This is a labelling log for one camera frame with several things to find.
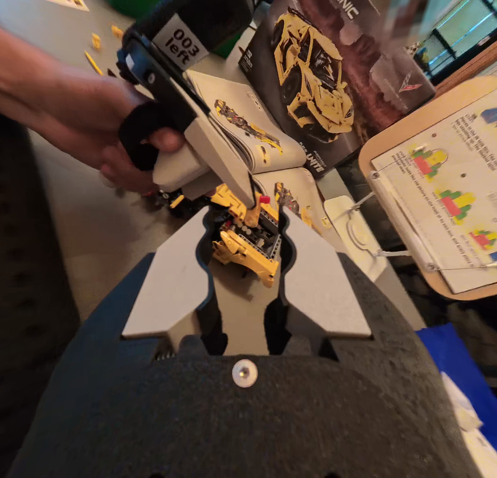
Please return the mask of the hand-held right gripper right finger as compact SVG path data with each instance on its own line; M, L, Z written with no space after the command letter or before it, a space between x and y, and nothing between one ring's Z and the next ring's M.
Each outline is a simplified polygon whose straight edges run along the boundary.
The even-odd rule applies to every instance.
M270 355L292 338L319 354L332 339L373 339L372 330L338 252L288 207L279 209L280 277L277 297L264 313Z

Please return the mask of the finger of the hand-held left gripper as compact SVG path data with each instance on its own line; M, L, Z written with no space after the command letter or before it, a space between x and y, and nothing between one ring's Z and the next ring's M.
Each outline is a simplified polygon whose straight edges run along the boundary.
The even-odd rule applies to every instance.
M214 171L208 171L184 184L181 187L181 190L185 198L195 200L203 196L208 196L212 192L216 192L217 187L222 184L223 181Z
M256 206L252 173L216 120L195 118L185 129L185 139L246 208Z

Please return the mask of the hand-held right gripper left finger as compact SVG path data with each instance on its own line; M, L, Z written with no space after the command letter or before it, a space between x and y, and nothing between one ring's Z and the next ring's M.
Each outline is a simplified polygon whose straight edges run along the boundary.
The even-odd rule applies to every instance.
M228 336L209 269L217 216L212 206L202 208L157 248L124 338L165 338L177 353L184 337L197 335L210 355L225 353Z

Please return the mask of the yellow toy brick car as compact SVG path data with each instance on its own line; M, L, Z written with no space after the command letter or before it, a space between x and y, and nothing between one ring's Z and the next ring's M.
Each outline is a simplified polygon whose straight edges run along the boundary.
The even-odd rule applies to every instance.
M255 195L258 199L262 194L256 192ZM191 219L204 207L213 207L213 257L224 265L242 265L254 272L264 286L273 286L279 266L277 254L281 237L278 213L270 204L260 204L259 223L251 228L244 224L246 206L226 184L218 186L214 195L195 200L185 198L181 189L173 192L158 189L147 197L152 208L167 208L174 217L183 220Z

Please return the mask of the grey desk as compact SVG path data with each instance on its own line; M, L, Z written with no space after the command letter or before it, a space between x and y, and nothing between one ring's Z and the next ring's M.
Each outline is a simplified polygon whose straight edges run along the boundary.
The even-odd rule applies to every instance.
M98 75L84 64L90 33L104 36L103 54L97 59L108 67L114 65L118 47L110 23L125 29L131 20L105 0L84 2L89 12L42 0L1 0L1 29L63 66ZM177 223L167 215L148 214L138 193L111 185L97 169L33 133L71 289L85 319L134 264L165 241Z

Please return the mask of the person's left hand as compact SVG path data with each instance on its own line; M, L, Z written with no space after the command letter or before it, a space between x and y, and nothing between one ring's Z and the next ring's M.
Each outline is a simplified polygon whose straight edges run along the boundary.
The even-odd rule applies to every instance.
M54 116L67 137L59 140L60 148L97 169L115 187L140 194L157 189L152 173L133 165L118 136L124 119L151 100L119 78L65 65L57 85L61 104Z

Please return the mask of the open instruction booklet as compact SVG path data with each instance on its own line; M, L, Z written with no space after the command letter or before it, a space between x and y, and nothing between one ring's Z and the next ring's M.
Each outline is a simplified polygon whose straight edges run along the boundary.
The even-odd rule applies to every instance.
M304 167L303 147L277 127L252 88L198 71L188 71L187 76L248 165L257 191L269 196L277 211L282 196L303 222L328 239L332 223L314 178Z

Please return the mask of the yellow axle with black end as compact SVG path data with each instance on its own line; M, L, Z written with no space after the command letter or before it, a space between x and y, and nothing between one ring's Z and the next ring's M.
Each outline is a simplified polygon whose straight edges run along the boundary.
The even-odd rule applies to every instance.
M93 56L87 51L84 51L84 56L88 62L88 64L91 66L91 68L99 75L99 76L107 76L107 77L117 77L116 72L110 68L110 67L104 67L102 65L99 65L96 60L93 58Z

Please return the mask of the blue storage bin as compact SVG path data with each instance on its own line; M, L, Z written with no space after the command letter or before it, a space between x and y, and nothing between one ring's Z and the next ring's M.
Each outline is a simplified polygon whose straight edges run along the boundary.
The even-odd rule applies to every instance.
M427 327L417 334L441 373L467 397L482 422L481 432L496 450L496 396L470 357L452 324Z

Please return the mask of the black perforated mat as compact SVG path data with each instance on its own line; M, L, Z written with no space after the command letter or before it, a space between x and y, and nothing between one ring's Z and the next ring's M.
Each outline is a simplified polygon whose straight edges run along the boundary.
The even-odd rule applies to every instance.
M1 115L1 477L79 325L31 139Z

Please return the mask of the toy car set box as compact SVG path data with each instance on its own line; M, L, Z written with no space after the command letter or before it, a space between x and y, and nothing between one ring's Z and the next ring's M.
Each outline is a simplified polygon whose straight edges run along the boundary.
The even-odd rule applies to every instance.
M400 48L386 52L370 0L274 0L239 67L321 178L435 95Z

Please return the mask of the crumpled white paper bags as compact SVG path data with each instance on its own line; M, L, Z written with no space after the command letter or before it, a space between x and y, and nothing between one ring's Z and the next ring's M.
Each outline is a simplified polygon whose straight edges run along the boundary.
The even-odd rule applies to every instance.
M496 450L482 434L483 422L469 399L452 379L441 372L445 391L453 407L465 445L482 477L496 477Z

